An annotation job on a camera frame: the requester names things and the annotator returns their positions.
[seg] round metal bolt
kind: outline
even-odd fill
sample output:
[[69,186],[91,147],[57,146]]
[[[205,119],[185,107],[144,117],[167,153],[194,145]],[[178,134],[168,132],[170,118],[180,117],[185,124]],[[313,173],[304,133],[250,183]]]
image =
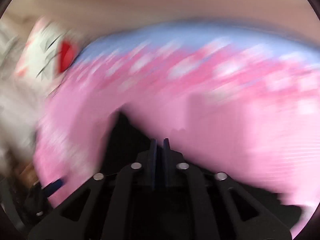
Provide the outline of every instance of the round metal bolt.
[[189,168],[188,163],[178,163],[177,164],[177,169],[179,169],[179,170],[186,170],[187,168]]
[[134,170],[140,169],[142,167],[141,163],[132,163],[131,168]]
[[224,172],[218,172],[217,174],[215,174],[214,177],[216,180],[224,180],[228,177],[228,175],[225,174]]
[[95,180],[102,180],[104,178],[104,175],[102,173],[96,173],[93,176],[93,179]]

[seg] triangular cutout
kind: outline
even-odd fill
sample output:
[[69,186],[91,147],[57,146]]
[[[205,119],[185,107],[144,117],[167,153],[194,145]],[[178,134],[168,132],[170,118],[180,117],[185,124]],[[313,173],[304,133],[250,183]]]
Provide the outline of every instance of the triangular cutout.
[[237,207],[238,213],[242,221],[247,221],[259,215],[258,211],[255,210],[242,196],[234,189],[230,189],[231,197]]
[[72,221],[78,221],[81,216],[84,205],[88,200],[89,195],[90,189],[86,189],[80,196],[78,196],[69,206],[67,206],[61,212],[61,215]]

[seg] pink and blue fabric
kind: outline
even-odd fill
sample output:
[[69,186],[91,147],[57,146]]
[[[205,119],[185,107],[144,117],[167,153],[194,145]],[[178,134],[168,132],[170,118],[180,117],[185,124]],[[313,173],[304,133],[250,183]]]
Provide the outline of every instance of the pink and blue fabric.
[[320,201],[320,50],[209,22],[160,24],[87,46],[39,122],[34,163],[59,205],[97,170],[122,109],[150,138],[212,171],[281,193],[305,215]]

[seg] silver screw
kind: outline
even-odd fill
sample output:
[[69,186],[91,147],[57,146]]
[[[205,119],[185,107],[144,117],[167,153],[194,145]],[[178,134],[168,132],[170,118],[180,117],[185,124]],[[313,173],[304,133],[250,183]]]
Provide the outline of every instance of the silver screw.
[[179,170],[186,170],[187,168],[189,168],[188,163],[178,163],[177,164],[177,169],[179,169]]
[[102,180],[104,178],[104,175],[102,173],[96,173],[93,176],[93,179],[95,180]]
[[214,177],[216,180],[224,180],[228,177],[228,175],[225,174],[224,172],[218,172],[217,174],[215,174]]
[[134,170],[140,169],[142,167],[141,163],[132,163],[131,168]]

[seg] pink cloth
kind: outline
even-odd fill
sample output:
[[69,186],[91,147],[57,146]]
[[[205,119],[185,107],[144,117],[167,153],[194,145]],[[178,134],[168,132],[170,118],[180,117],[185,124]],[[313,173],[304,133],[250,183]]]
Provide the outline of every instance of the pink cloth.
[[74,64],[47,102],[34,162],[44,185],[67,178],[50,198],[59,205],[99,170],[104,136],[121,108],[186,159],[282,193],[284,204],[314,207],[319,107],[319,72],[297,58],[229,45],[194,53],[146,46]]

